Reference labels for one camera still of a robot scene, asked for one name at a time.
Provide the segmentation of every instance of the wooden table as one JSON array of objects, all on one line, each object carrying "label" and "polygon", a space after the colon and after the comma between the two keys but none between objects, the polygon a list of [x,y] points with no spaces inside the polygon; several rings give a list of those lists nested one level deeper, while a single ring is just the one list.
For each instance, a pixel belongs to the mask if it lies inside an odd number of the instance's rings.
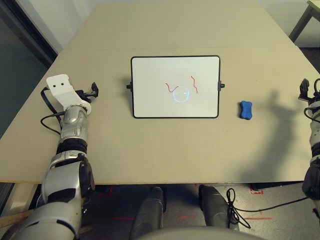
[{"label": "wooden table", "polygon": [[[131,57],[179,55],[220,56],[219,117],[133,118]],[[40,124],[50,114],[40,91],[62,73],[75,89],[99,87],[88,118],[97,184],[304,179],[311,131],[297,97],[319,74],[255,0],[98,4],[0,140],[0,181],[42,180],[59,138]],[[242,100],[253,103],[251,120],[238,117]]]}]

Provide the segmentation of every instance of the wall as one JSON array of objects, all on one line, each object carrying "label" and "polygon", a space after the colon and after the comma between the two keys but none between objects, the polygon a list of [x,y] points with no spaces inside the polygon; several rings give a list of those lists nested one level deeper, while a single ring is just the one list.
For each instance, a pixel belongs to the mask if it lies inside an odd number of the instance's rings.
[{"label": "wall", "polygon": [[[57,52],[67,45],[96,3],[130,1],[135,0],[17,0]],[[307,7],[307,0],[258,1],[287,35]],[[320,23],[311,19],[295,43],[299,47],[320,47]]]},{"label": "wall", "polygon": [[0,138],[47,70],[0,19]]}]

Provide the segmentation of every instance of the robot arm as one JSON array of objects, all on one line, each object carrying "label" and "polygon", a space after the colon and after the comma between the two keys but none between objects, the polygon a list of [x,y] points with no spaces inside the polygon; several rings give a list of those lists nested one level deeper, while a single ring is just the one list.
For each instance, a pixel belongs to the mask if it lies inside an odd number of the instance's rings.
[{"label": "robot arm", "polygon": [[309,81],[304,79],[300,85],[299,99],[308,102],[304,114],[311,119],[310,145],[312,158],[310,167],[305,174],[302,191],[314,201],[315,208],[313,211],[320,220],[320,93],[317,90],[318,81],[320,81],[320,78],[314,82],[314,97],[311,98],[308,97]]},{"label": "robot arm", "polygon": [[41,186],[45,204],[23,222],[15,240],[78,239],[84,200],[95,190],[87,159],[91,105],[84,99],[97,97],[98,88],[94,84],[95,90],[92,87],[88,94],[80,90],[78,95],[65,74],[47,78],[47,84],[65,110],[60,140]]}]

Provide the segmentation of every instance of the table leg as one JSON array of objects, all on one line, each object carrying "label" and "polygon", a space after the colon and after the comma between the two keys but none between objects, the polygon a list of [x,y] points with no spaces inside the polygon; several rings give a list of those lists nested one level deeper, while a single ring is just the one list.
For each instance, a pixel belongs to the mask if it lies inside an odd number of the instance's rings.
[{"label": "table leg", "polygon": [[295,25],[294,29],[289,35],[289,38],[291,39],[292,42],[295,42],[302,32],[302,30],[305,28],[307,23],[310,21],[312,15],[310,14],[312,12],[313,8],[311,6],[308,6],[304,13],[302,14],[300,20],[297,22]]}]

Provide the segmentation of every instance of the red marker drawing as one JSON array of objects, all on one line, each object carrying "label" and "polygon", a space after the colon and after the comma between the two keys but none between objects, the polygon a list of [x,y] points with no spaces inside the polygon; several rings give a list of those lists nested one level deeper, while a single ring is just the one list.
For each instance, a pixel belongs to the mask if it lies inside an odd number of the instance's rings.
[{"label": "red marker drawing", "polygon": [[167,85],[168,90],[169,90],[170,93],[172,93],[174,90],[176,90],[177,87],[179,87],[179,86],[176,86],[176,87],[171,91],[171,90],[170,90],[170,87],[169,87],[169,84],[168,84],[168,83],[165,83],[165,85]]},{"label": "red marker drawing", "polygon": [[191,78],[193,79],[193,87],[195,88],[196,93],[198,93],[198,88],[196,86],[196,80],[193,76],[191,76]]}]

